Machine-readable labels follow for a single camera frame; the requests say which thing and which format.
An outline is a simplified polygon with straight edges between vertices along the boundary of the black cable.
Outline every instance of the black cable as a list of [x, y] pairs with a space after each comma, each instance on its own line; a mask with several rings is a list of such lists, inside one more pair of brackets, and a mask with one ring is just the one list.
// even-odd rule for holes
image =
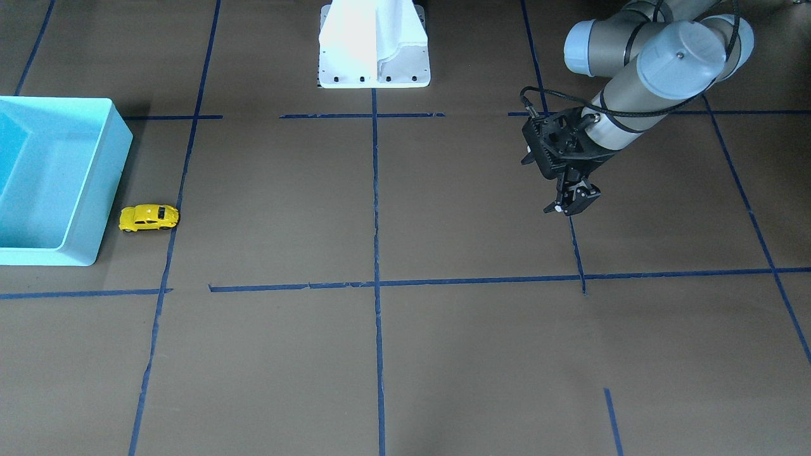
[[574, 97], [572, 95], [568, 95], [567, 93], [558, 92], [556, 90], [551, 90], [549, 88], [545, 88], [545, 89], [542, 90], [540, 88], [532, 87], [532, 86], [524, 87], [521, 90], [521, 95], [520, 95], [521, 96], [521, 102], [524, 104], [524, 106], [526, 108], [529, 108], [530, 106], [532, 106], [532, 102], [530, 102], [530, 100], [524, 95], [525, 93], [527, 93], [530, 90], [532, 92], [543, 92], [543, 93], [546, 93], [547, 95], [552, 95], [554, 97], [563, 98], [564, 100], [575, 101], [576, 103], [580, 103], [580, 104], [584, 105], [586, 108], [589, 108], [590, 110], [594, 110], [594, 111], [602, 113], [602, 114], [608, 114], [608, 115], [612, 115], [614, 117], [633, 117], [633, 118], [658, 117], [658, 116], [661, 116], [661, 115], [670, 114], [671, 112], [673, 112], [675, 110], [678, 110], [680, 107], [690, 103], [695, 97], [698, 97], [699, 95], [704, 93], [702, 91], [702, 92], [700, 92], [700, 93], [698, 93], [696, 95], [693, 95], [692, 97], [688, 98], [687, 100], [682, 101], [678, 105], [674, 105], [674, 106], [671, 106], [669, 108], [665, 108], [663, 110], [643, 111], [643, 112], [628, 112], [628, 111], [609, 110], [607, 108], [603, 108], [602, 106], [597, 106], [594, 103], [592, 103], [592, 102], [590, 102], [588, 100], [585, 100], [583, 98], [580, 98], [580, 97]]
[[658, 22], [658, 20], [656, 18], [657, 18], [657, 16], [659, 16], [659, 9], [662, 8], [662, 3], [664, 3], [664, 0], [659, 0], [658, 2], [656, 2], [656, 6], [654, 7], [654, 14], [653, 14], [653, 16], [654, 16], [653, 21], [654, 22]]
[[738, 27], [740, 26], [740, 5], [738, 0], [732, 0], [732, 14], [735, 19], [732, 21], [732, 35], [730, 35], [729, 44], [727, 45], [727, 60], [732, 56], [732, 50], [735, 49], [735, 43], [738, 41]]

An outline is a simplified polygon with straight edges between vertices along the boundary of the brown floor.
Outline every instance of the brown floor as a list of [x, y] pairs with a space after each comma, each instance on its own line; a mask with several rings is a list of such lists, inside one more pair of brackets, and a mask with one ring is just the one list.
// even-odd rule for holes
[[592, 97], [564, 39], [624, 2], [433, 0], [376, 92], [316, 87], [324, 3], [0, 3], [0, 94], [135, 136], [93, 266], [0, 267], [0, 454], [809, 454], [811, 5], [741, 0], [749, 62], [570, 225], [517, 93]]

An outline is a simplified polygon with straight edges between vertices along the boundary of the floor tile square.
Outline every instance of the floor tile square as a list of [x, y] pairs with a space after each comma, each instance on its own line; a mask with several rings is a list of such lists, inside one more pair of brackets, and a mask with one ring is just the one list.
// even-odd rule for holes
[[154, 315], [154, 296], [2, 301], [2, 452], [125, 454]]
[[589, 283], [628, 454], [803, 454], [809, 361], [771, 274]]
[[377, 454], [371, 289], [167, 295], [138, 454]]
[[578, 288], [385, 287], [386, 454], [614, 454]]
[[555, 184], [521, 166], [523, 118], [382, 118], [384, 280], [577, 274]]
[[195, 112], [214, 2], [56, 2], [21, 95], [111, 98], [122, 115]]
[[201, 123], [169, 282], [371, 280], [371, 159], [368, 119]]
[[48, 0], [0, 3], [0, 94], [14, 95], [48, 11]]
[[717, 118], [775, 265], [811, 266], [811, 116]]
[[228, 2], [217, 24], [204, 114], [371, 113], [371, 91], [318, 87], [325, 0]]
[[574, 216], [586, 273], [766, 268], [707, 115], [672, 115], [592, 173]]

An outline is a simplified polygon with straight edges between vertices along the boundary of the toy car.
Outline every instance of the toy car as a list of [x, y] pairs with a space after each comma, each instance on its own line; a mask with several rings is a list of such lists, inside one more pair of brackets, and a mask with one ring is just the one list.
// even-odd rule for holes
[[121, 210], [118, 228], [132, 233], [141, 230], [171, 230], [178, 224], [180, 212], [168, 204], [139, 204]]

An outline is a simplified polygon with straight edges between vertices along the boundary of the blue tape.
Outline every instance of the blue tape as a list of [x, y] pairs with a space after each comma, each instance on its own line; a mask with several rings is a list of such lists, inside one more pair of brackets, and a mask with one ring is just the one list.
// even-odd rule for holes
[[422, 118], [445, 117], [444, 113], [402, 113], [402, 114], [284, 114], [279, 118]]
[[473, 285], [478, 283], [523, 283], [523, 282], [566, 282], [580, 280], [576, 275], [528, 276], [528, 277], [479, 277], [479, 278], [438, 278], [418, 280], [387, 280], [381, 286], [420, 286], [420, 285]]
[[547, 96], [543, 92], [543, 79], [541, 78], [541, 67], [538, 64], [538, 53], [535, 52], [535, 40], [532, 39], [532, 28], [530, 27], [530, 16], [526, 12], [526, 0], [521, 0], [521, 12], [524, 14], [524, 26], [526, 27], [526, 39], [530, 43], [530, 52], [532, 53], [532, 64], [535, 67], [535, 77], [538, 79], [538, 87], [541, 89], [541, 105], [543, 106], [543, 113], [549, 113], [549, 106], [547, 105]]
[[748, 115], [748, 114], [799, 114], [809, 115], [811, 110], [740, 110], [740, 111], [712, 111], [712, 114], [731, 114], [731, 115]]
[[706, 111], [673, 111], [670, 114], [680, 114], [680, 115], [707, 115]]
[[[208, 48], [206, 49], [206, 56], [205, 62], [203, 64], [203, 74], [200, 77], [200, 89], [197, 92], [197, 104], [195, 107], [195, 117], [191, 121], [191, 132], [189, 133], [189, 143], [186, 150], [186, 160], [183, 163], [183, 174], [180, 179], [180, 187], [178, 189], [178, 202], [177, 208], [180, 209], [182, 205], [183, 199], [183, 186], [186, 183], [186, 174], [189, 168], [189, 161], [191, 159], [191, 150], [194, 147], [195, 143], [195, 135], [197, 134], [197, 122], [200, 118], [200, 107], [203, 105], [203, 94], [205, 91], [205, 81], [208, 75], [208, 64], [211, 62], [211, 52], [214, 46], [214, 37], [217, 33], [217, 21], [220, 17], [220, 5], [221, 0], [217, 0], [217, 4], [214, 7], [214, 19], [211, 25], [211, 33], [208, 35]], [[155, 359], [155, 346], [157, 344], [157, 334], [158, 329], [160, 328], [159, 320], [161, 319], [161, 314], [163, 313], [163, 303], [164, 297], [166, 295], [166, 286], [169, 281], [169, 270], [172, 266], [172, 255], [174, 254], [174, 241], [175, 237], [177, 236], [178, 229], [174, 227], [172, 229], [172, 234], [169, 237], [169, 246], [166, 249], [166, 266], [163, 270], [163, 275], [161, 276], [161, 288], [157, 295], [157, 305], [155, 307], [155, 320], [152, 322], [152, 340], [150, 342], [149, 347], [149, 361], [147, 363], [147, 367], [144, 370], [144, 379], [141, 381], [141, 392], [138, 397], [138, 407], [135, 411], [135, 422], [132, 425], [132, 437], [130, 439], [130, 449], [128, 452], [129, 456], [135, 456], [135, 450], [138, 446], [138, 435], [140, 434], [141, 429], [141, 420], [144, 416], [144, 404], [146, 403], [147, 391], [149, 388], [149, 377], [152, 375], [152, 362]]]
[[661, 278], [661, 277], [709, 277], [769, 274], [771, 269], [718, 269], [706, 271], [666, 271], [660, 273], [610, 273], [586, 274], [586, 280], [615, 280], [626, 278]]
[[[781, 268], [779, 273], [811, 273], [811, 267]], [[475, 285], [483, 283], [523, 283], [523, 282], [573, 282], [582, 278], [589, 280], [622, 280], [632, 278], [665, 278], [665, 277], [711, 277], [771, 274], [771, 269], [717, 269], [702, 271], [663, 271], [657, 273], [607, 273], [554, 276], [517, 276], [517, 277], [472, 277], [472, 278], [428, 278], [412, 280], [381, 280], [380, 286], [422, 286], [422, 285]], [[247, 285], [247, 286], [211, 286], [212, 293], [235, 293], [251, 291], [277, 290], [318, 290], [324, 288], [371, 288], [374, 281], [367, 282], [323, 282], [323, 283], [288, 283], [280, 285]]]
[[31, 70], [31, 65], [34, 63], [34, 57], [36, 56], [36, 52], [40, 49], [40, 44], [42, 43], [42, 37], [45, 35], [45, 29], [48, 28], [48, 22], [50, 21], [50, 15], [54, 12], [54, 4], [56, 0], [51, 0], [51, 3], [48, 5], [48, 11], [45, 13], [45, 19], [42, 20], [42, 27], [40, 28], [40, 34], [36, 37], [36, 41], [34, 42], [34, 47], [31, 49], [31, 55], [28, 56], [28, 62], [25, 64], [25, 69], [23, 70], [23, 74], [19, 78], [19, 83], [17, 84], [17, 89], [14, 91], [15, 97], [19, 96], [19, 93], [23, 90], [23, 84], [25, 84], [25, 78], [28, 77], [28, 71]]
[[212, 293], [239, 293], [246, 291], [279, 291], [279, 290], [322, 290], [327, 288], [369, 288], [374, 282], [324, 282], [324, 283], [288, 283], [280, 285], [247, 285], [247, 286], [212, 286]]
[[614, 401], [611, 400], [611, 391], [603, 388], [606, 396], [606, 407], [608, 407], [608, 418], [611, 420], [611, 431], [614, 433], [614, 446], [616, 446], [617, 456], [624, 456], [622, 452], [622, 440], [620, 439], [620, 427], [616, 423], [616, 413], [614, 413]]
[[769, 264], [770, 271], [775, 278], [775, 284], [777, 285], [777, 289], [780, 291], [780, 297], [783, 298], [783, 305], [786, 307], [786, 311], [788, 312], [788, 315], [791, 318], [792, 325], [794, 325], [794, 331], [797, 333], [797, 338], [800, 339], [800, 345], [802, 346], [803, 351], [805, 352], [805, 358], [808, 360], [809, 364], [811, 364], [811, 350], [809, 349], [809, 344], [805, 340], [803, 329], [800, 327], [800, 322], [797, 320], [797, 316], [794, 313], [792, 303], [788, 299], [788, 295], [786, 294], [785, 288], [783, 288], [783, 281], [780, 280], [779, 272], [777, 268], [775, 268], [775, 263], [772, 260], [771, 253], [769, 253], [769, 248], [766, 246], [766, 240], [763, 238], [763, 233], [761, 232], [760, 226], [757, 223], [757, 218], [755, 217], [755, 213], [752, 210], [752, 205], [749, 203], [749, 198], [746, 196], [744, 186], [740, 182], [740, 177], [738, 176], [738, 172], [735, 169], [735, 164], [732, 163], [732, 156], [729, 154], [727, 144], [723, 140], [721, 128], [718, 125], [718, 121], [715, 119], [714, 111], [710, 107], [710, 101], [707, 100], [707, 97], [704, 95], [702, 95], [702, 98], [704, 99], [704, 104], [707, 108], [707, 112], [710, 113], [710, 119], [712, 120], [713, 127], [715, 128], [715, 134], [718, 136], [719, 143], [721, 144], [721, 150], [723, 150], [723, 155], [727, 159], [727, 164], [729, 165], [729, 170], [732, 172], [732, 177], [735, 179], [735, 185], [738, 186], [740, 198], [744, 201], [744, 206], [746, 207], [746, 210], [749, 212], [749, 220], [752, 221], [752, 226], [755, 229], [755, 233], [757, 233], [757, 240], [760, 241], [761, 248], [763, 249], [763, 254], [766, 256], [766, 262]]
[[574, 258], [577, 260], [577, 273], [580, 275], [580, 285], [583, 289], [583, 295], [588, 296], [589, 292], [586, 290], [586, 275], [583, 273], [583, 261], [580, 258], [580, 248], [577, 245], [577, 235], [574, 233], [574, 221], [569, 217], [569, 229], [572, 231], [572, 245], [574, 246]]
[[279, 118], [371, 118], [371, 114], [284, 114]]
[[377, 118], [445, 117], [444, 113], [377, 114]]
[[811, 273], [811, 268], [777, 268], [777, 272], [784, 273]]
[[130, 115], [124, 120], [222, 120], [222, 115]]
[[157, 288], [140, 290], [42, 291], [36, 293], [3, 293], [0, 299], [82, 298], [93, 296], [157, 295]]
[[374, 191], [373, 208], [375, 210], [375, 338], [377, 350], [377, 425], [380, 456], [386, 456], [386, 410], [383, 381], [383, 321], [380, 307], [380, 186], [378, 181], [378, 131], [377, 131], [377, 90], [371, 90], [371, 142], [372, 142], [372, 189]]

